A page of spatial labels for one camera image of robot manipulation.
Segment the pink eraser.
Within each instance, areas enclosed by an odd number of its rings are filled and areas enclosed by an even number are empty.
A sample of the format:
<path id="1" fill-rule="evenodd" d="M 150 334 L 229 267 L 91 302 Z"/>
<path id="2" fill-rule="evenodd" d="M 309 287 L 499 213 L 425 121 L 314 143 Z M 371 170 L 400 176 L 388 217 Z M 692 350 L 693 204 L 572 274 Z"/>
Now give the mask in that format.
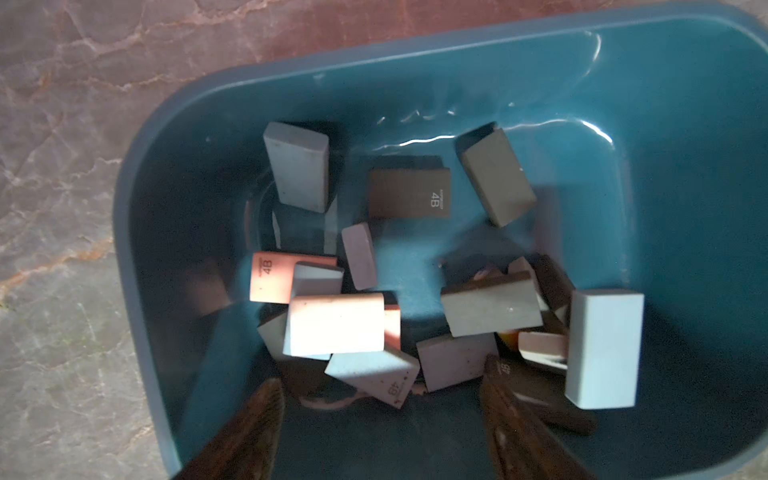
<path id="1" fill-rule="evenodd" d="M 384 307 L 385 344 L 396 350 L 401 349 L 401 310 L 398 305 Z"/>
<path id="2" fill-rule="evenodd" d="M 291 298 L 294 268 L 299 262 L 336 266 L 338 259 L 332 256 L 297 253 L 256 252 L 252 256 L 249 300 L 288 304 Z"/>

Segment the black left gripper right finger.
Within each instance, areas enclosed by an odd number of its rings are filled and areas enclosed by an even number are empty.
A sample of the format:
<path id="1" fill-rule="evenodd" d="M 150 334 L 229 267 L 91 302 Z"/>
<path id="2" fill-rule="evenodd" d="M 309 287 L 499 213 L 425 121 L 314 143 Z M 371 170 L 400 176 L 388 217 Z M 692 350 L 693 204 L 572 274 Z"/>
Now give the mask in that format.
<path id="1" fill-rule="evenodd" d="M 540 418 L 539 407 L 519 398 L 502 371 L 485 361 L 479 399 L 490 458 L 499 479 L 593 479 Z"/>

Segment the orange eraser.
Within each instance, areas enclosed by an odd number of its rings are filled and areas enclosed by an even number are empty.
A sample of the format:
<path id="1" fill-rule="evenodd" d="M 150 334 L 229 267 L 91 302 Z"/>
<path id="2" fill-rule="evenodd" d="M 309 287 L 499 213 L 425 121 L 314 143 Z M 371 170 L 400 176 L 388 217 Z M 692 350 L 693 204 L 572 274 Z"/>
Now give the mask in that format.
<path id="1" fill-rule="evenodd" d="M 519 334 L 518 330 L 498 332 L 497 337 L 511 354 L 519 355 Z"/>

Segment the white eraser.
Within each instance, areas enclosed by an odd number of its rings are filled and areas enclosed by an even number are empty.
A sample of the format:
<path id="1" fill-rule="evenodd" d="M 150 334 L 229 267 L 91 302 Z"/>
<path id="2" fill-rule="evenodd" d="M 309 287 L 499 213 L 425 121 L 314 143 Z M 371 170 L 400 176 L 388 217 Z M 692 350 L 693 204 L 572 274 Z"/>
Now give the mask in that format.
<path id="1" fill-rule="evenodd" d="M 283 353 L 314 357 L 385 347 L 381 293 L 297 296 L 288 307 Z"/>

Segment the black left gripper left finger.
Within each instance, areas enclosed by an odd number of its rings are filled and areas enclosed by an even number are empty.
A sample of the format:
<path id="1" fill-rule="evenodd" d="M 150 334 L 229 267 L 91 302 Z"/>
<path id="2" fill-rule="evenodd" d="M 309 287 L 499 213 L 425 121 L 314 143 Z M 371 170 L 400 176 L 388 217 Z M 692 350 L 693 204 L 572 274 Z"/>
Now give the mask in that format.
<path id="1" fill-rule="evenodd" d="M 266 380 L 219 433 L 189 461 L 177 479 L 269 479 L 279 446 L 285 394 Z"/>

